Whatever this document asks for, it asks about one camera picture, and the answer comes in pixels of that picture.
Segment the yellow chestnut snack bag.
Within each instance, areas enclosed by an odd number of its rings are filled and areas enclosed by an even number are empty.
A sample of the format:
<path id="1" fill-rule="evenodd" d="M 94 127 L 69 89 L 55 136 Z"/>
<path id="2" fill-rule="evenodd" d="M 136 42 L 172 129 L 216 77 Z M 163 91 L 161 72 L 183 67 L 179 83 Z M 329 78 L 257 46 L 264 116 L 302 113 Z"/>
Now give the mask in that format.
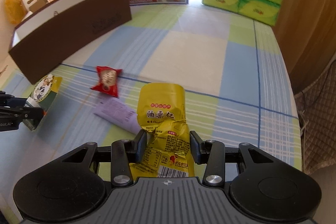
<path id="1" fill-rule="evenodd" d="M 195 176 L 182 86 L 168 83 L 144 85 L 139 93 L 137 121 L 149 140 L 142 160 L 130 164 L 134 179 Z"/>

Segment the green snack box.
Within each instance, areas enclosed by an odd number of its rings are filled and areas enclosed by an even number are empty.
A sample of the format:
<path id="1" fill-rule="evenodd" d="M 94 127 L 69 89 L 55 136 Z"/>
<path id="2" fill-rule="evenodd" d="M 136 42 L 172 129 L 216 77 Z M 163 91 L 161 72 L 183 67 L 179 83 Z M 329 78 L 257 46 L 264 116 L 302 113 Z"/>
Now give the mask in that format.
<path id="1" fill-rule="evenodd" d="M 47 112 L 51 108 L 63 78 L 48 74 L 43 77 L 34 87 L 28 98 L 26 99 L 25 107 L 41 109 L 41 114 L 38 114 L 35 118 L 31 117 L 24 119 L 23 123 L 31 130 L 37 129 Z"/>

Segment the purple tube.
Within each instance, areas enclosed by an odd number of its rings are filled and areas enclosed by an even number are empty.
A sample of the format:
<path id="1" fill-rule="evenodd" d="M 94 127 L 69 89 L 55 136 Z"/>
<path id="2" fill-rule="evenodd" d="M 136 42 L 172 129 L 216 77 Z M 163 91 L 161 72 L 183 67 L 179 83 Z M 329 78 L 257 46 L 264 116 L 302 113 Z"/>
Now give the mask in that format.
<path id="1" fill-rule="evenodd" d="M 116 97 L 103 98 L 93 113 L 130 133 L 138 134 L 141 130 L 136 111 Z"/>

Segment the checkered tablecloth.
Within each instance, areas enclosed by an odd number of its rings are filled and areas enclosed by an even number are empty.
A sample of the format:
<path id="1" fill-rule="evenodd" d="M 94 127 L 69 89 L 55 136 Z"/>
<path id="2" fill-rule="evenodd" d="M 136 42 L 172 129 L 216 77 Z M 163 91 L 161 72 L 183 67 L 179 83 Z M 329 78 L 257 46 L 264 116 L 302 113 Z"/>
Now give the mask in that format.
<path id="1" fill-rule="evenodd" d="M 252 143 L 301 168 L 297 111 L 272 28 L 204 5 L 134 6 L 132 20 L 54 70 L 62 84 L 35 131 L 1 133 L 1 212 L 21 217 L 13 187 L 25 174 L 88 141 L 110 145 L 130 133 L 94 114 L 98 65 L 120 68 L 120 99 L 136 108 L 145 83 L 186 91 L 189 128 L 228 146 Z"/>

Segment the large brown storage box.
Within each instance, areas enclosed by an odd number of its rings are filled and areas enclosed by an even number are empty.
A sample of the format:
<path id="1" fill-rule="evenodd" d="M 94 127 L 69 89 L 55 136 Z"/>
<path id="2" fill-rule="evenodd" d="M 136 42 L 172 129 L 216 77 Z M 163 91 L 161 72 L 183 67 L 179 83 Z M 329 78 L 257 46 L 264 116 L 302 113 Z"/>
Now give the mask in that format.
<path id="1" fill-rule="evenodd" d="M 15 28 L 9 55 L 31 83 L 131 20 L 129 0 L 54 0 Z"/>

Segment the red snack packet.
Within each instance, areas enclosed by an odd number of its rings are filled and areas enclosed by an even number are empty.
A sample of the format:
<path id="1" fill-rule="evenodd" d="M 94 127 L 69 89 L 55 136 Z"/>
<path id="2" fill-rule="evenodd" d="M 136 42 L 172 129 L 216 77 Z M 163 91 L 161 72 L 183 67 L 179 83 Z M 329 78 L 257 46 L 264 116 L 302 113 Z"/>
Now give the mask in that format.
<path id="1" fill-rule="evenodd" d="M 118 97 L 117 81 L 122 69 L 114 69 L 106 66 L 97 66 L 98 83 L 91 90 Z"/>

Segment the brown quilted chair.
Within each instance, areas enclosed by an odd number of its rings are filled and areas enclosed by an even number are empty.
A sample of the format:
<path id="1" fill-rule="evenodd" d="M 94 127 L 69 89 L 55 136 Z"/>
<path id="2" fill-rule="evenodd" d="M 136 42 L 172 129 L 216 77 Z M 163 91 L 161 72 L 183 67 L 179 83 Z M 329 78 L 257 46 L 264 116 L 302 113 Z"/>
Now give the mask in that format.
<path id="1" fill-rule="evenodd" d="M 335 164 L 335 58 L 310 86 L 294 96 L 307 174 Z"/>

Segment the wooden cabinet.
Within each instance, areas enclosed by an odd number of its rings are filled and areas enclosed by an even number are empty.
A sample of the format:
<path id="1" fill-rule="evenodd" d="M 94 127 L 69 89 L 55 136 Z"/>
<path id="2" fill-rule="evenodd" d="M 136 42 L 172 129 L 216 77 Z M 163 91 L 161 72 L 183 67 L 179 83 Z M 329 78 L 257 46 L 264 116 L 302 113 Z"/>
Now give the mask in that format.
<path id="1" fill-rule="evenodd" d="M 335 0 L 283 0 L 273 32 L 297 94 L 335 56 Z"/>

